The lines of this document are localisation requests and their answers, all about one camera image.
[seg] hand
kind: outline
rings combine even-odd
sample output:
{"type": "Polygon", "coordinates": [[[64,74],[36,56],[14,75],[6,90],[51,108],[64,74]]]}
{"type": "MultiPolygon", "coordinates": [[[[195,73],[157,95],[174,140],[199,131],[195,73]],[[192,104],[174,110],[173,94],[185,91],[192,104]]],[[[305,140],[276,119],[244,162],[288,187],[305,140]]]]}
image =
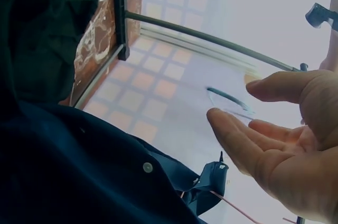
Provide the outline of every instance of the hand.
{"type": "Polygon", "coordinates": [[[293,213],[338,223],[338,76],[279,72],[249,83],[247,90],[262,101],[299,104],[306,126],[253,120],[247,127],[211,109],[207,117],[221,146],[241,172],[293,213]]]}

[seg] fingernail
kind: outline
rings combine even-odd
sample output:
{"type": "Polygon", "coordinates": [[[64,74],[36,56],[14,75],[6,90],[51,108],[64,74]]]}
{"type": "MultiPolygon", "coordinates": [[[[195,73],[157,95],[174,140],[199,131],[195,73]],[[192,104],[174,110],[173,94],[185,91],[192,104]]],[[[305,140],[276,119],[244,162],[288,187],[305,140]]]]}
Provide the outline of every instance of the fingernail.
{"type": "Polygon", "coordinates": [[[257,83],[261,82],[261,80],[253,80],[247,84],[247,87],[252,87],[256,85],[257,83]]]}

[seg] shirt button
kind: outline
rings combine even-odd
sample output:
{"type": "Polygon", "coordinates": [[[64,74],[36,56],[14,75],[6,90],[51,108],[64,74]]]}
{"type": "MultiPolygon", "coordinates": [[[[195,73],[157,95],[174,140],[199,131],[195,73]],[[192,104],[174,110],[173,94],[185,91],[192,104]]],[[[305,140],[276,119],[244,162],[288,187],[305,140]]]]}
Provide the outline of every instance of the shirt button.
{"type": "Polygon", "coordinates": [[[146,172],[146,173],[152,173],[152,171],[153,171],[153,166],[151,165],[151,163],[145,162],[145,163],[143,164],[143,170],[144,170],[144,172],[146,172]]]}

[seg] metal rod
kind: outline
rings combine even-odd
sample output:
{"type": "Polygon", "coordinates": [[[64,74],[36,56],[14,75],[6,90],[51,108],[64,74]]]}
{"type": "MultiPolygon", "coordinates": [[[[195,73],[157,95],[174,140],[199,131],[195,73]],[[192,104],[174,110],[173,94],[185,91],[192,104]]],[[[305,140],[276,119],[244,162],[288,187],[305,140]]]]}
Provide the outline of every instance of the metal rod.
{"type": "Polygon", "coordinates": [[[129,12],[129,11],[126,11],[126,18],[141,21],[141,22],[147,22],[147,23],[154,24],[154,25],[157,25],[157,26],[160,26],[160,27],[165,27],[167,29],[178,31],[178,32],[181,32],[183,34],[191,35],[191,36],[194,36],[196,38],[200,38],[200,39],[209,41],[211,43],[218,44],[222,47],[240,52],[244,55],[247,55],[247,56],[252,57],[254,59],[257,59],[259,61],[265,62],[267,64],[271,64],[272,66],[278,67],[278,68],[285,70],[285,71],[299,71],[299,69],[288,66],[287,64],[279,62],[278,60],[272,59],[272,58],[265,56],[261,53],[258,53],[256,51],[253,51],[253,50],[250,50],[250,49],[245,48],[243,46],[240,46],[238,44],[217,38],[215,36],[208,35],[206,33],[202,33],[202,32],[196,31],[196,30],[192,30],[192,29],[188,29],[187,27],[179,26],[179,25],[176,25],[176,24],[173,24],[173,23],[170,23],[170,22],[165,22],[165,21],[162,21],[162,20],[158,20],[158,19],[155,19],[155,18],[148,17],[148,16],[132,13],[132,12],[129,12]]]}
{"type": "Polygon", "coordinates": [[[127,60],[130,55],[128,46],[128,22],[125,17],[127,0],[114,0],[115,36],[117,44],[124,44],[123,50],[118,55],[119,60],[127,60]]]}
{"type": "Polygon", "coordinates": [[[89,96],[90,92],[94,88],[94,86],[97,84],[99,79],[102,77],[102,75],[106,72],[108,69],[109,65],[118,57],[122,49],[124,48],[124,45],[121,44],[119,47],[115,49],[115,51],[112,53],[111,57],[109,60],[105,63],[105,65],[100,69],[100,71],[94,76],[93,80],[91,83],[88,85],[88,87],[85,89],[83,94],[80,96],[79,100],[74,104],[74,107],[76,109],[81,108],[83,103],[86,101],[87,97],[89,96]]]}

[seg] tiled floor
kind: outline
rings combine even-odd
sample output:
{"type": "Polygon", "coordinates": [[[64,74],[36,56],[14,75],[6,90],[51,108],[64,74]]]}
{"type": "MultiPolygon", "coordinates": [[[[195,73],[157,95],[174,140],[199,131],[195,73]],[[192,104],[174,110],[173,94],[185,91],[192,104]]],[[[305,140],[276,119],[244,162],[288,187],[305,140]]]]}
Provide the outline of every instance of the tiled floor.
{"type": "MultiPolygon", "coordinates": [[[[257,108],[261,104],[245,91],[247,80],[244,72],[219,61],[140,38],[127,62],[117,64],[85,111],[142,138],[200,173],[206,163],[219,158],[221,151],[205,116],[212,107],[205,88],[226,91],[257,108]]],[[[222,98],[217,101],[219,108],[233,108],[222,98]]],[[[288,215],[284,207],[239,174],[228,158],[226,162],[230,166],[227,198],[258,221],[284,223],[281,219],[288,215]]],[[[250,223],[223,202],[203,219],[210,224],[250,223]]]]}
{"type": "Polygon", "coordinates": [[[330,6],[330,0],[143,0],[142,14],[238,43],[296,68],[305,62],[316,69],[326,56],[330,28],[317,30],[306,22],[315,2],[330,6]]]}

